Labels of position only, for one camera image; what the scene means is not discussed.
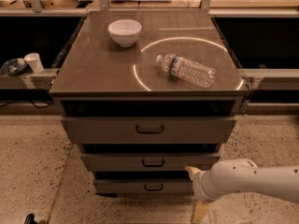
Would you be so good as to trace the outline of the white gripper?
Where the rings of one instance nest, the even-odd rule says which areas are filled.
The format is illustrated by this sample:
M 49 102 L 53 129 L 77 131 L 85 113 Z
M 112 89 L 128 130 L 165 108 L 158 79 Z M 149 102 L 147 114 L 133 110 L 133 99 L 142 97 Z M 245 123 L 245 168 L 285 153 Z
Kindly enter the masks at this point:
M 194 195 L 200 201 L 193 202 L 191 224 L 201 224 L 208 212 L 209 203 L 218 199 L 218 190 L 211 181 L 209 171 L 201 171 L 192 166 L 186 166 L 185 170 L 192 181 Z

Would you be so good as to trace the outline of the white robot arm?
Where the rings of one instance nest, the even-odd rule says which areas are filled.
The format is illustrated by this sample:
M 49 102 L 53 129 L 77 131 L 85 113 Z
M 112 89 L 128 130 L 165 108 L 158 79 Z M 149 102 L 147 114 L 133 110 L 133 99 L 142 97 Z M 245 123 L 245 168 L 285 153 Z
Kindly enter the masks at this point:
M 220 197 L 255 192 L 299 203 L 299 166 L 258 167 L 249 159 L 218 161 L 207 171 L 186 166 L 196 198 L 192 224 L 201 224 Z

